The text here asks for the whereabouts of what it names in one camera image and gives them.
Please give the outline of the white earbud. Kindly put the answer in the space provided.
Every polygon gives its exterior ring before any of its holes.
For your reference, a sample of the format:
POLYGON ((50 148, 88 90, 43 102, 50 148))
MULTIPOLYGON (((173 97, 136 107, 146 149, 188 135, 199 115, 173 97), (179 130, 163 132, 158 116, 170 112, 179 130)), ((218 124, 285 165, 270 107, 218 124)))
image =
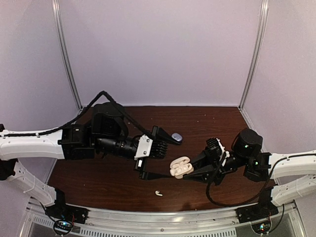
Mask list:
POLYGON ((155 195, 156 195, 156 196, 159 196, 159 197, 162 197, 162 196, 163 196, 163 194, 161 194, 159 190, 156 190, 156 191, 155 191, 155 195))

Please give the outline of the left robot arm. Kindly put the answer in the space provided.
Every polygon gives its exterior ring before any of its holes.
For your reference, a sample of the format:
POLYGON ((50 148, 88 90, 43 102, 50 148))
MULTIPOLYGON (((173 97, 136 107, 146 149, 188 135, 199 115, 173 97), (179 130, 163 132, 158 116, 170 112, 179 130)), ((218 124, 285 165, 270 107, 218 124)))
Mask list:
POLYGON ((107 102, 95 105, 91 120, 85 124, 71 122, 61 128, 29 132, 9 131, 1 126, 0 179, 13 182, 60 219, 67 219, 71 208, 66 205, 64 193, 40 181, 19 159, 93 159, 95 154, 103 153, 141 162, 146 158, 163 159, 169 144, 181 145, 181 135, 170 135, 159 126, 130 137, 127 116, 122 105, 107 102))

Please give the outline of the lavender earbud charging case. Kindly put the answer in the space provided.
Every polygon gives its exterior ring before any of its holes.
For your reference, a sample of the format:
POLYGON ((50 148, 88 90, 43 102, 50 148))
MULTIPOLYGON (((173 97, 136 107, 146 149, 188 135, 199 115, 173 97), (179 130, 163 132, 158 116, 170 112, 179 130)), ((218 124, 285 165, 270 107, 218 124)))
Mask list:
POLYGON ((171 137, 178 143, 182 143, 183 137, 179 133, 172 133, 171 137))

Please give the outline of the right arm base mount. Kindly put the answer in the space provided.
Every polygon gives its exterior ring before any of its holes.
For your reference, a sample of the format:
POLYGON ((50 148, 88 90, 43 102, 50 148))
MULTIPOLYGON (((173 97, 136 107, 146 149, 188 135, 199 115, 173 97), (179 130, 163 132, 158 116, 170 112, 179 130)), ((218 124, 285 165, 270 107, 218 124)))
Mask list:
POLYGON ((278 208, 272 204, 270 196, 261 196, 257 204, 239 207, 236 213, 240 224, 251 222, 256 234, 265 235, 272 230, 271 217, 278 214, 278 208))

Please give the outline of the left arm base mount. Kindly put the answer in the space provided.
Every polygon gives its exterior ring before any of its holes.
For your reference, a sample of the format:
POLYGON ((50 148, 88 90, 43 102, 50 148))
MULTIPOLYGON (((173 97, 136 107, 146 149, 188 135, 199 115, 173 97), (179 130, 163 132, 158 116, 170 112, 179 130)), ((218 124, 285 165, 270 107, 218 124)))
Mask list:
POLYGON ((69 234, 75 223, 85 224, 88 210, 66 204, 64 195, 57 195, 52 206, 42 205, 46 216, 53 222, 53 230, 58 236, 69 234))

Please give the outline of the cream white charging case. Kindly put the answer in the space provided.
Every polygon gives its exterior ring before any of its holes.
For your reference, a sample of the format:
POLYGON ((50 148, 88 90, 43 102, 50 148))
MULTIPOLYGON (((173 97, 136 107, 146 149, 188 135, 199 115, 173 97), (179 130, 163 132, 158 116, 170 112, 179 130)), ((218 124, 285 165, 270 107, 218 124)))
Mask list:
POLYGON ((170 163, 170 174, 176 179, 182 179, 184 175, 194 171, 189 157, 183 156, 170 163))

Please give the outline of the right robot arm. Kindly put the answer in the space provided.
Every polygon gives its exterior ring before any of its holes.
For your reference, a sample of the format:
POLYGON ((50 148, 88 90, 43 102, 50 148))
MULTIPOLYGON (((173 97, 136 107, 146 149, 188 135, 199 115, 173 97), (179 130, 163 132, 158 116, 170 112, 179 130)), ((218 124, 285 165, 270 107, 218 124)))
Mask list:
POLYGON ((263 137, 252 129, 243 129, 234 139, 231 150, 226 150, 219 138, 206 141, 205 149, 188 164, 193 169, 184 180, 206 183, 206 197, 216 206, 229 204, 215 201, 210 194, 212 184, 218 186, 228 174, 244 168, 244 177, 253 182, 264 182, 259 193, 236 206, 254 200, 253 214, 265 217, 273 206, 281 206, 316 191, 316 152, 278 154, 262 152, 263 137))

